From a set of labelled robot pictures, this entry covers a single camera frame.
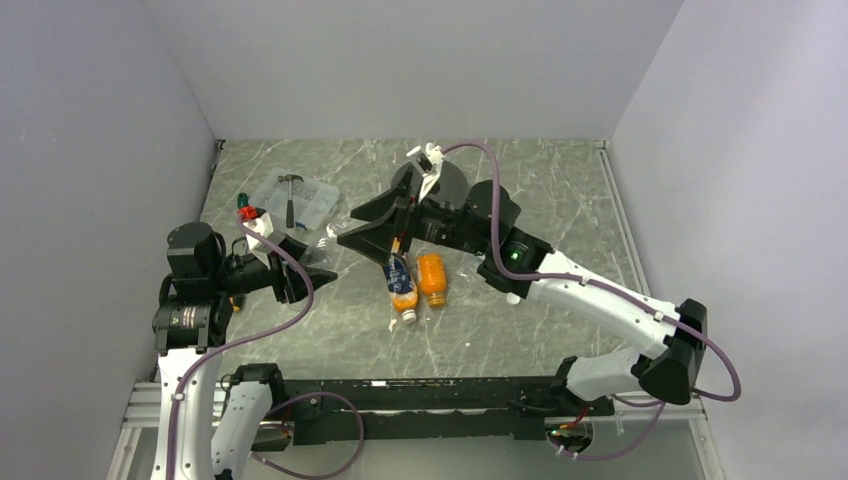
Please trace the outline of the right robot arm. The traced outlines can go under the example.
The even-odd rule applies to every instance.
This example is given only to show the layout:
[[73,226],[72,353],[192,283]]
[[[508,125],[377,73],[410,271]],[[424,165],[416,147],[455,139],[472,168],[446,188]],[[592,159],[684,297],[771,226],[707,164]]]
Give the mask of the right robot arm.
[[414,196],[412,173],[356,207],[361,226],[340,246],[378,264],[402,255],[415,240],[482,258],[477,273],[497,291],[577,312],[624,339],[628,349],[568,358],[554,377],[551,401],[574,415],[607,395],[642,390],[675,405],[690,402],[702,363],[706,308],[640,295],[578,265],[551,244],[515,225],[521,212],[491,180],[474,184],[460,206]]

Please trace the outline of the clear plastic bottle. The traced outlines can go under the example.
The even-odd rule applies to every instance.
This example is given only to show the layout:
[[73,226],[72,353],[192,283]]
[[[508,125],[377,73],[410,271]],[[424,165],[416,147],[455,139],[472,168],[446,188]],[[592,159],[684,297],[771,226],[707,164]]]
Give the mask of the clear plastic bottle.
[[352,228],[350,219],[330,220],[307,247],[300,263],[307,267],[338,272],[345,270],[355,260],[354,254],[338,244],[339,237]]

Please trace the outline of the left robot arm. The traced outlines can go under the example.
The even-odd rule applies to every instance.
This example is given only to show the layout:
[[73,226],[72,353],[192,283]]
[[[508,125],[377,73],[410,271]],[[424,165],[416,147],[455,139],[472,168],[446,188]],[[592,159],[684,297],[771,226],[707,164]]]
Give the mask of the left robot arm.
[[233,374],[221,419],[213,421],[232,298],[270,288],[278,302],[294,304],[337,278],[300,265],[306,245],[269,215],[239,225],[248,247],[244,254],[227,248],[204,222],[168,235],[171,272],[152,322],[161,384],[154,479],[240,478],[261,424],[286,409],[289,396],[279,367],[247,364]]

